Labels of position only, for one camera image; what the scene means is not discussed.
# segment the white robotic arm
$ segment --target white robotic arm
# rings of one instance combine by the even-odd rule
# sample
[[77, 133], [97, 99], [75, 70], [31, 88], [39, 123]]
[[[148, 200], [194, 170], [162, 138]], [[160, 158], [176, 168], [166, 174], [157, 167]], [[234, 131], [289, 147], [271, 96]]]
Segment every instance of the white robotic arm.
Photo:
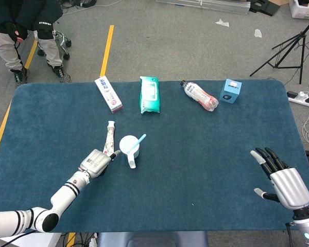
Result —
[[296, 225], [309, 246], [309, 191], [295, 168], [280, 160], [271, 149], [265, 150], [256, 148], [257, 152], [251, 151], [251, 154], [267, 174], [277, 194], [270, 194], [259, 188], [254, 191], [263, 199], [280, 202], [285, 208], [293, 210], [294, 221], [286, 226]]
[[101, 151], [94, 149], [81, 163], [79, 171], [51, 197], [53, 205], [51, 209], [34, 207], [26, 211], [0, 212], [0, 238], [13, 236], [24, 232], [26, 229], [33, 229], [39, 232], [52, 231], [64, 211], [70, 206], [74, 199], [85, 188], [90, 179], [100, 176], [120, 151], [106, 156]]

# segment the shoe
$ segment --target shoe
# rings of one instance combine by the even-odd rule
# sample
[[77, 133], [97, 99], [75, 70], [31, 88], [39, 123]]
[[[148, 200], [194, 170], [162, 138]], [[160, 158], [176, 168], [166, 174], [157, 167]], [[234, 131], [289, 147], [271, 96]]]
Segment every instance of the shoe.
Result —
[[26, 84], [28, 70], [23, 66], [22, 70], [11, 69], [11, 72], [14, 73], [15, 77], [15, 87], [19, 87], [20, 85]]
[[63, 65], [55, 66], [54, 68], [50, 64], [48, 64], [48, 66], [51, 67], [53, 72], [60, 79], [60, 83], [69, 83], [71, 81], [70, 75], [64, 72]]

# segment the plastic bottle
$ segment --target plastic bottle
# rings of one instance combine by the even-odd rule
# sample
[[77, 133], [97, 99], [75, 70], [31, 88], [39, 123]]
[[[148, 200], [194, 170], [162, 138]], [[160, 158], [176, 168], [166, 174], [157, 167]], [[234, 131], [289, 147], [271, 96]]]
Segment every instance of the plastic bottle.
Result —
[[181, 81], [181, 86], [184, 87], [185, 93], [199, 102], [207, 111], [213, 112], [218, 106], [218, 100], [212, 95], [206, 93], [200, 86], [194, 82]]

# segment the blue tabletop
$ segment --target blue tabletop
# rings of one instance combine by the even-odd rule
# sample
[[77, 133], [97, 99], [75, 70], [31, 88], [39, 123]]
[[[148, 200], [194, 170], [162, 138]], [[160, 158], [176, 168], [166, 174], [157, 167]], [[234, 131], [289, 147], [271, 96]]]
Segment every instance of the blue tabletop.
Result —
[[[51, 196], [93, 150], [109, 120], [115, 148], [147, 137], [136, 169], [118, 156], [63, 214], [54, 232], [282, 230], [293, 212], [257, 196], [273, 188], [249, 154], [270, 147], [309, 189], [309, 164], [284, 86], [240, 80], [234, 104], [214, 112], [160, 82], [160, 113], [140, 114], [137, 82], [112, 83], [124, 108], [112, 114], [95, 83], [26, 84], [14, 95], [0, 144], [0, 211], [51, 208]], [[197, 81], [219, 96], [224, 81]]]

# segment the small blue carton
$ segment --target small blue carton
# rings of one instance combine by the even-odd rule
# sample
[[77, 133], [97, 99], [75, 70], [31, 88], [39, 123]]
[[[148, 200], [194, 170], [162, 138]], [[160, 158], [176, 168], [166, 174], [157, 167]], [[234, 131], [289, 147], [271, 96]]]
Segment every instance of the small blue carton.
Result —
[[224, 87], [222, 88], [220, 94], [220, 100], [233, 103], [235, 102], [236, 98], [238, 97], [241, 91], [242, 83], [238, 81], [233, 81], [230, 79], [226, 80]]

